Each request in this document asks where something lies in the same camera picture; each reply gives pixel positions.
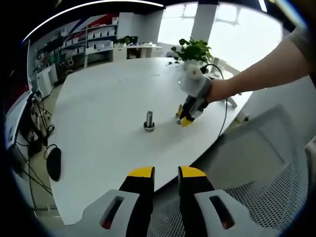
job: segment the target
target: computer mouse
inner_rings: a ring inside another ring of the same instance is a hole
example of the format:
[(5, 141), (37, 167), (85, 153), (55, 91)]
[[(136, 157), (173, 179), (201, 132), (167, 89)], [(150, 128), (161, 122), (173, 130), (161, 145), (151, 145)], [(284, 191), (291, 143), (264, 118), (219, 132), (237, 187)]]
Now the computer mouse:
[(61, 150), (58, 147), (55, 147), (50, 151), (46, 160), (46, 169), (52, 180), (59, 180), (61, 169)]

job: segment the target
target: hand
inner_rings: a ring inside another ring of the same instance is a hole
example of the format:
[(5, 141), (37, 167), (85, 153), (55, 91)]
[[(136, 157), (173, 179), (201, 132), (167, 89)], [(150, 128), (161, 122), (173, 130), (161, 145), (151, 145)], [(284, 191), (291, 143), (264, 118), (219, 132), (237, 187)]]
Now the hand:
[(232, 96), (229, 80), (212, 80), (212, 88), (206, 96), (208, 103), (224, 100)]

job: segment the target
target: window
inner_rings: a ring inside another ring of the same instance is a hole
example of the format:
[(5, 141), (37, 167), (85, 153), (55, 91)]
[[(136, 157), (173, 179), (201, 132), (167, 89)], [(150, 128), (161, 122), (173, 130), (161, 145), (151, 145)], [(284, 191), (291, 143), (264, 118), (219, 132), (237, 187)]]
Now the window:
[(167, 7), (162, 15), (158, 42), (179, 45), (179, 39), (190, 39), (198, 3)]
[(242, 71), (282, 40), (282, 24), (247, 7), (220, 3), (208, 41), (212, 55)]

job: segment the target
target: ceiling light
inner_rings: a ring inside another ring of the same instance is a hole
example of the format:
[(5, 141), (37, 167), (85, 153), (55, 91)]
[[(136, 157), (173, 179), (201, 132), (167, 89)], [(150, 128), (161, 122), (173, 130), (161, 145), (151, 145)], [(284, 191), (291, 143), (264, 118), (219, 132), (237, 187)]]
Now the ceiling light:
[(46, 24), (47, 22), (51, 21), (52, 19), (56, 18), (57, 16), (60, 16), (61, 14), (64, 14), (68, 11), (71, 11), (71, 10), (75, 10), (79, 7), (83, 7), (83, 6), (89, 6), (89, 5), (92, 5), (92, 4), (97, 4), (97, 3), (105, 3), (105, 2), (116, 2), (116, 1), (127, 1), (127, 2), (135, 2), (135, 3), (144, 3), (144, 4), (149, 4), (149, 5), (154, 5), (154, 6), (160, 6), (160, 7), (163, 7), (162, 4), (158, 4), (158, 3), (155, 3), (155, 2), (150, 2), (150, 1), (142, 1), (142, 0), (100, 0), (100, 1), (92, 1), (92, 2), (87, 2), (87, 3), (84, 3), (84, 4), (81, 4), (81, 5), (78, 5), (78, 6), (74, 6), (74, 7), (71, 7), (67, 10), (64, 10), (64, 11), (61, 11), (59, 13), (57, 13), (56, 15), (48, 18), (46, 21), (44, 21), (43, 23), (39, 24), (38, 26), (36, 26), (31, 32), (29, 32), (29, 34), (22, 40), (22, 42), (24, 42), (31, 34), (34, 33), (34, 31), (36, 31), (39, 27), (43, 26), (44, 24)]
[(265, 4), (265, 0), (259, 0), (259, 4), (260, 4), (260, 7), (261, 7), (261, 10), (263, 10), (264, 12), (267, 12), (267, 7), (266, 7), (266, 4)]

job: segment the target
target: human arm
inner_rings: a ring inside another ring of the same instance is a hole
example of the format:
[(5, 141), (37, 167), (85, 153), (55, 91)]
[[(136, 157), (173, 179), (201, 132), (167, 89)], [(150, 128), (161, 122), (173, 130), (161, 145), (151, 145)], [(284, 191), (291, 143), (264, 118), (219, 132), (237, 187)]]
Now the human arm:
[(213, 80), (208, 102), (226, 99), (239, 92), (260, 90), (267, 87), (287, 84), (308, 75), (312, 71), (310, 55), (312, 49), (305, 50), (300, 38), (293, 36), (284, 39), (270, 54), (259, 62), (229, 80)]

